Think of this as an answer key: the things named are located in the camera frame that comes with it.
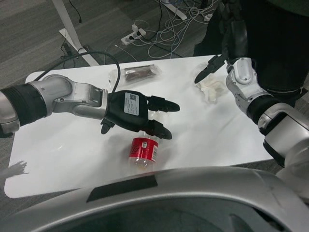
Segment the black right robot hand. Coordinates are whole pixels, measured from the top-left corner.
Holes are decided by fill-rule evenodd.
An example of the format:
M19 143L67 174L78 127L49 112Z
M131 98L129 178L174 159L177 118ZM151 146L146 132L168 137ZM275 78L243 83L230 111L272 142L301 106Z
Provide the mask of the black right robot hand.
M234 63L248 54L247 28L239 0L221 0L207 26L202 42L195 46L195 55L214 55L197 75L199 83L215 73L227 61Z

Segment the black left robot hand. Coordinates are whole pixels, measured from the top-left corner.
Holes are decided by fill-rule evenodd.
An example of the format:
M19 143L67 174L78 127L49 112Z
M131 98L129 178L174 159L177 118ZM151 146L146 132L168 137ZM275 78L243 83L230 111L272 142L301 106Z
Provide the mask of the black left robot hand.
M101 134L115 125L128 131L143 131L160 139L172 139L164 125L149 118L149 111L177 112L180 106L157 96L145 96L137 91L122 90L108 94L106 114L101 122Z

